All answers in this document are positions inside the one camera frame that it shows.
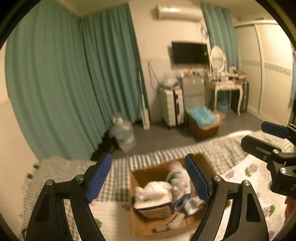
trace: white suitcase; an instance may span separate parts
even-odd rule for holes
[[[161,112],[164,122],[172,127],[184,123],[182,90],[160,90]]]

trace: teal curtain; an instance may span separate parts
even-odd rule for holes
[[[105,120],[114,115],[131,122],[141,119],[141,63],[128,4],[88,15],[81,19],[81,28],[91,82]]]
[[[211,46],[218,46],[226,55],[227,66],[240,68],[237,36],[227,9],[222,9],[207,3],[201,4]]]
[[[80,24],[55,1],[42,0],[7,41],[9,97],[39,160],[88,160],[111,125],[93,90]]]

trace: white dressing table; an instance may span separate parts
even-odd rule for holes
[[[231,106],[231,91],[232,90],[239,90],[239,103],[237,106],[237,114],[240,115],[240,106],[242,102],[243,90],[242,90],[242,83],[241,82],[233,82],[233,81],[226,81],[226,82],[205,82],[205,87],[215,91],[214,97],[214,110],[217,109],[217,92],[218,91],[229,91],[230,98],[229,98],[229,109]]]

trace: clear plastic bottle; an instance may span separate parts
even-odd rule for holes
[[[133,126],[129,121],[123,121],[122,117],[114,117],[113,122],[111,133],[115,136],[121,150],[127,153],[136,146]]]

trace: black bag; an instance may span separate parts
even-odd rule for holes
[[[249,82],[243,81],[242,82],[242,102],[240,106],[240,112],[246,113],[248,110],[248,100],[249,100]],[[232,110],[237,113],[237,106],[239,105],[239,90],[232,91],[231,96],[231,108]]]
[[[115,149],[119,149],[119,145],[115,137],[108,131],[102,138],[102,143],[98,145],[98,148],[91,155],[91,160],[97,161],[102,156],[113,153]]]

